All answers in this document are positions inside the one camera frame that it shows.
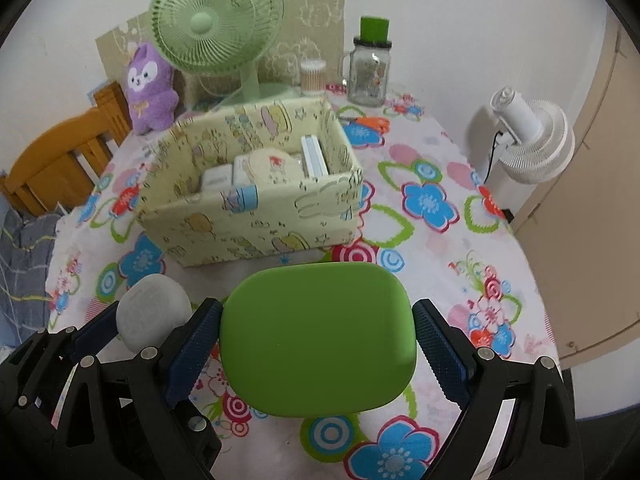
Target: wooden chair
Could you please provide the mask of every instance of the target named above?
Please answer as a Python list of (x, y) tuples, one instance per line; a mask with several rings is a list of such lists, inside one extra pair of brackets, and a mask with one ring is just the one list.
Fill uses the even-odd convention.
[(0, 177), (0, 191), (20, 211), (39, 216), (60, 202), (73, 208), (86, 202), (94, 183), (78, 162), (84, 155), (100, 176), (111, 160), (104, 134), (119, 146), (131, 130), (127, 102), (113, 82), (94, 94), (96, 106), (57, 124), (35, 139)]

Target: black jar lid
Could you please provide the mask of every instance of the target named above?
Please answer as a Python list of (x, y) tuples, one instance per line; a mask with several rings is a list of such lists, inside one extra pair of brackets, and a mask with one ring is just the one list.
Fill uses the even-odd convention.
[(382, 48), (384, 50), (389, 50), (391, 48), (390, 41), (366, 41), (361, 40), (359, 36), (353, 38), (353, 44), (356, 46), (364, 46), (367, 48)]

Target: storage box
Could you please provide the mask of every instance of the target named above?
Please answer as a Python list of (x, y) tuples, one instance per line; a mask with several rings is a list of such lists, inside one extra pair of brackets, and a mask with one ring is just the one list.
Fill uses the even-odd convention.
[[(207, 168), (318, 136), (330, 174), (287, 184), (198, 192)], [(178, 122), (158, 142), (136, 213), (146, 234), (184, 266), (345, 244), (357, 230), (362, 167), (326, 99), (220, 108)]]

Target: jar handle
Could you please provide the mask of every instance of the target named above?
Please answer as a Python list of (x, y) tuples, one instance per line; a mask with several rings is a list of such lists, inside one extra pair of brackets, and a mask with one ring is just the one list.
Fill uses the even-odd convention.
[(340, 56), (340, 62), (338, 63), (338, 78), (340, 78), (340, 83), (343, 84), (344, 81), (348, 81), (349, 80), (349, 74), (351, 73), (351, 68), (349, 70), (349, 72), (347, 73), (347, 77), (345, 78), (344, 76), (344, 60), (347, 57), (351, 56), (351, 50), (345, 50), (342, 55)]

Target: floral tablecloth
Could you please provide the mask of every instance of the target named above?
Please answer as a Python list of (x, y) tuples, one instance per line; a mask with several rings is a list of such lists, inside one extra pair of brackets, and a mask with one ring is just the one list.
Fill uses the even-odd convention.
[[(184, 269), (146, 237), (132, 211), (160, 134), (129, 136), (87, 204), (60, 226), (60, 263), (48, 279), (49, 329), (82, 326), (150, 273), (177, 280), (197, 306), (207, 296), (227, 297), (267, 267), (365, 261), (395, 273), (412, 303), (430, 298), (474, 345), (512, 360), (548, 354), (557, 361), (527, 260), (482, 180), (438, 122), (408, 94), (390, 94), (377, 109), (348, 104), (342, 87), (330, 87), (328, 96), (365, 169), (353, 244)], [(114, 339), (98, 357), (131, 354)], [(281, 480), (417, 480), (460, 414), (421, 352), (402, 395), (370, 412), (305, 420), (267, 416), (236, 396), (217, 347), (191, 400), (222, 439), (212, 470), (221, 480), (263, 479), (267, 471)], [(505, 403), (479, 469), (497, 456), (510, 411)]]

